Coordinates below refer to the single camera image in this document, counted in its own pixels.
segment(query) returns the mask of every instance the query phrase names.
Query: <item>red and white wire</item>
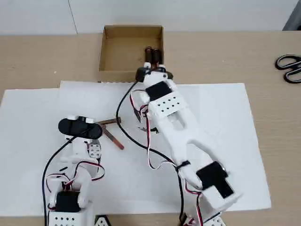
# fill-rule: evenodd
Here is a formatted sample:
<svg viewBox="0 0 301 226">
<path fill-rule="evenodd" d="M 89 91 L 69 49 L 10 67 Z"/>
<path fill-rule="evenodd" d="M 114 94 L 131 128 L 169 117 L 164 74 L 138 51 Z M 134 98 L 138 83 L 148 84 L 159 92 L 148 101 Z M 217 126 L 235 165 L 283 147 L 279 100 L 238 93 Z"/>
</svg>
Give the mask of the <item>red and white wire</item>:
<svg viewBox="0 0 301 226">
<path fill-rule="evenodd" d="M 69 180 L 65 185 L 71 185 L 74 182 L 74 180 L 76 179 L 76 176 L 77 176 L 77 169 L 81 164 L 88 164 L 88 165 L 95 166 L 95 167 L 98 167 L 98 168 L 103 170 L 103 174 L 101 176 L 97 176 L 97 177 L 92 178 L 92 181 L 97 181 L 97 180 L 100 180 L 104 177 L 105 169 L 102 165 L 100 165 L 98 163 L 94 163 L 94 162 L 89 162 L 89 161 L 80 161 L 79 163 L 77 163 L 77 165 L 75 167 L 73 178 L 71 180 Z"/>
<path fill-rule="evenodd" d="M 162 161 L 157 167 L 153 167 L 153 165 L 151 164 L 151 159 L 150 159 L 150 148 L 151 148 L 151 126 L 150 126 L 150 119 L 146 116 L 146 133 L 147 133 L 147 149 L 146 149 L 146 153 L 147 153 L 147 162 L 149 167 L 152 170 L 158 170 L 160 169 L 160 167 L 164 164 L 164 163 L 169 163 L 171 165 L 173 165 L 174 167 L 176 167 L 176 165 L 173 162 L 170 161 Z"/>
<path fill-rule="evenodd" d="M 148 104 L 142 105 L 142 106 L 140 107 L 139 110 L 136 108 L 135 102 L 134 102 L 134 98 L 133 98 L 133 95 L 132 95 L 132 94 L 133 94 L 134 92 L 137 92 L 137 91 L 139 91 L 139 92 L 145 92 L 144 89 L 136 89 L 136 90 L 133 90 L 133 91 L 130 93 L 130 102 L 131 102 L 132 107 L 133 107 L 136 111 L 138 111 L 139 114 L 141 115 L 141 110 L 142 110 L 144 107 L 146 107 Z"/>
<path fill-rule="evenodd" d="M 50 178 L 50 177 L 59 177 L 59 178 L 62 177 L 62 179 L 64 178 L 65 180 L 61 180 L 61 181 L 64 182 L 65 185 L 66 185 L 66 183 L 68 183 L 70 181 L 69 177 L 65 174 L 62 174 L 62 173 L 52 173 L 52 174 L 47 175 L 47 177 L 46 177 L 46 187 L 47 187 L 47 189 L 50 193 L 51 193 L 51 190 L 50 190 L 49 185 L 48 185 L 48 178 Z"/>
<path fill-rule="evenodd" d="M 202 192 L 201 191 L 193 191 L 193 190 L 188 189 L 188 187 L 187 187 L 187 181 L 185 181 L 185 191 L 188 192 L 189 194 L 195 194 L 197 196 L 196 207 L 197 207 L 197 213 L 198 213 L 198 221 L 199 221 L 200 226 L 203 226 L 202 213 L 201 213 L 201 209 L 199 207 L 199 202 L 198 202 L 200 196 L 202 195 Z"/>
</svg>

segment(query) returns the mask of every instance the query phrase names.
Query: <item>black scissors handle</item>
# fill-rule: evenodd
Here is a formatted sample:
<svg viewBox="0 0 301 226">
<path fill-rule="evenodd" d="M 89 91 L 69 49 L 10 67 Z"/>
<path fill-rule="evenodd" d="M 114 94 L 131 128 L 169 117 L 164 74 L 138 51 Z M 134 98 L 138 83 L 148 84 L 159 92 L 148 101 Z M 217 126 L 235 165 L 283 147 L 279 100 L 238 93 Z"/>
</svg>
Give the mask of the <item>black scissors handle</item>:
<svg viewBox="0 0 301 226">
<path fill-rule="evenodd" d="M 281 64 L 281 61 L 283 59 L 293 59 L 294 62 L 292 63 L 289 63 L 289 64 L 286 64 L 286 65 L 282 65 Z M 300 56 L 297 56 L 297 55 L 293 55 L 293 54 L 286 54 L 286 55 L 283 55 L 281 57 L 279 57 L 276 62 L 275 62 L 275 67 L 278 69 L 278 70 L 286 70 L 286 69 L 291 69 L 291 71 L 287 72 L 284 74 L 283 78 L 286 82 L 288 83 L 293 83 L 293 84 L 296 84 L 296 83 L 301 83 L 301 79 L 299 80 L 292 80 L 290 79 L 289 77 L 293 74 L 297 74 L 299 72 L 301 72 L 301 57 Z"/>
</svg>

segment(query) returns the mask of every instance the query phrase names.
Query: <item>black cylinder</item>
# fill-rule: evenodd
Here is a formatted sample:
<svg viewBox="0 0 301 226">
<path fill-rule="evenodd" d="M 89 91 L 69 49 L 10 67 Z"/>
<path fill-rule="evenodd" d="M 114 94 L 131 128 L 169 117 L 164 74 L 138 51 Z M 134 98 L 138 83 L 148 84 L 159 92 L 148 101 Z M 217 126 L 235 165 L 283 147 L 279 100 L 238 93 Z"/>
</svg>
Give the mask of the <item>black cylinder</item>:
<svg viewBox="0 0 301 226">
<path fill-rule="evenodd" d="M 152 48 L 150 46 L 145 48 L 145 62 L 152 62 Z"/>
<path fill-rule="evenodd" d="M 160 49 L 153 49 L 152 51 L 152 60 L 153 60 L 153 64 L 162 64 L 162 53 Z"/>
</svg>

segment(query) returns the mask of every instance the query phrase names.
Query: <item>white wall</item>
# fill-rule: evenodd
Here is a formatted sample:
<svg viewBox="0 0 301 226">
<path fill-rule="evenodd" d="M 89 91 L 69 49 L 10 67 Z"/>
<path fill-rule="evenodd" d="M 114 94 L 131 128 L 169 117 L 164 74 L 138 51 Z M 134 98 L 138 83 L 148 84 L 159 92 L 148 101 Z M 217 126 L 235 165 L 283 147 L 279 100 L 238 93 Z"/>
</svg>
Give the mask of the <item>white wall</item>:
<svg viewBox="0 0 301 226">
<path fill-rule="evenodd" d="M 0 0 L 0 34 L 101 32 L 105 24 L 167 31 L 282 30 L 298 0 Z"/>
<path fill-rule="evenodd" d="M 0 0 L 0 34 L 75 34 L 68 0 Z"/>
</svg>

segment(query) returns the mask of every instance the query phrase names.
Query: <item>black cable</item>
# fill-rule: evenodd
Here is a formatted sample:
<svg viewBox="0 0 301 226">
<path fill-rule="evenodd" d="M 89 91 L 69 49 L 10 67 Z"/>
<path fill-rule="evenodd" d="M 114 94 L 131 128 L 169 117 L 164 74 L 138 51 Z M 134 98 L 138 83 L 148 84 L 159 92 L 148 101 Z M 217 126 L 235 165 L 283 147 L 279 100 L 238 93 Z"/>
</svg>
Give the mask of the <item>black cable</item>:
<svg viewBox="0 0 301 226">
<path fill-rule="evenodd" d="M 123 101 L 125 100 L 125 98 L 127 97 L 127 95 L 130 93 L 130 91 L 133 89 L 133 87 L 138 83 L 138 81 L 134 82 L 134 84 L 128 89 L 128 91 L 125 93 L 125 95 L 122 97 L 118 107 L 117 107 L 117 110 L 116 110 L 116 119 L 117 119 L 117 125 L 119 126 L 119 128 L 121 129 L 121 131 L 132 141 L 134 142 L 136 145 L 138 145 L 139 147 L 141 148 L 144 148 L 145 150 L 147 150 L 147 147 L 140 144 L 138 141 L 136 141 L 135 139 L 133 139 L 125 130 L 124 128 L 121 126 L 119 120 L 118 120 L 118 117 L 119 117 L 119 110 L 120 110 L 120 107 L 123 103 Z M 152 149 L 150 148 L 150 151 L 153 152 L 153 153 L 156 153 L 158 155 L 160 155 L 162 158 L 164 158 L 165 160 L 169 161 L 169 162 L 172 162 L 173 161 L 168 158 L 166 155 L 162 154 L 161 152 L 158 152 L 157 150 L 155 149 Z M 183 210 L 184 210 L 184 195 L 183 195 L 183 188 L 182 188 L 182 181 L 181 181 L 181 178 L 180 176 L 177 174 L 178 176 L 178 180 L 179 180 L 179 188 L 180 188 L 180 194 L 181 194 L 181 212 L 180 212 L 180 215 L 179 215 L 179 220 L 180 220 L 180 223 L 182 225 L 182 215 L 183 215 Z"/>
</svg>

